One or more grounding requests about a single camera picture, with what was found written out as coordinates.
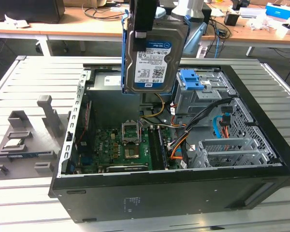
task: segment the slatted metal table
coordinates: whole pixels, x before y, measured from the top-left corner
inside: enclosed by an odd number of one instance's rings
[[[0,81],[0,142],[12,110],[22,109],[29,117],[44,116],[36,104],[39,95],[51,95],[53,108],[67,114],[84,63],[119,64],[120,59],[19,57]],[[267,64],[254,59],[183,59],[182,63],[232,65],[290,145],[290,88]],[[252,210],[74,224],[58,199],[48,197],[50,182],[50,177],[0,181],[0,232],[195,232],[213,226],[229,232],[290,231],[290,187]]]

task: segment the motherboard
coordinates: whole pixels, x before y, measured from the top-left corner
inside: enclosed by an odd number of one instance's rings
[[[135,128],[97,129],[93,152],[83,152],[78,161],[82,174],[124,171],[151,171],[177,169],[178,164],[170,159],[166,146],[171,141],[169,128],[140,128],[138,143],[125,143],[123,138],[135,138]],[[165,152],[165,160],[160,160],[160,152]]]

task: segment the blue cable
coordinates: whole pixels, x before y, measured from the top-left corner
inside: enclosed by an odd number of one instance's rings
[[[222,116],[214,117],[214,119],[213,119],[213,128],[214,128],[214,131],[215,131],[215,134],[216,134],[217,138],[220,139],[221,136],[220,136],[220,133],[219,133],[219,130],[218,130],[218,127],[217,127],[217,118],[219,118],[219,117],[222,117]]]
[[[217,57],[217,52],[218,52],[218,48],[219,48],[219,31],[217,30],[217,47],[216,47],[216,52],[215,52],[215,58]]]

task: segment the green circuit board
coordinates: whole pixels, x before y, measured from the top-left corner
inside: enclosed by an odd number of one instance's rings
[[[122,130],[116,129],[98,129],[96,130],[93,154],[82,154],[80,168],[84,174],[94,174],[106,172],[109,166],[118,165],[145,165],[151,171],[152,163],[150,156],[150,144],[147,128],[141,129],[141,142],[135,144],[123,144]],[[162,129],[161,134],[166,148],[171,140],[171,133],[168,128]],[[135,137],[137,134],[133,129],[125,129],[125,137]],[[170,169],[179,168],[175,160],[168,159]]]

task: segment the open computer tower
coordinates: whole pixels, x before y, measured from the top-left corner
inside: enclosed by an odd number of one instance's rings
[[[251,209],[290,185],[290,147],[231,66],[182,62],[167,95],[120,81],[116,63],[80,77],[51,187],[74,222]]]

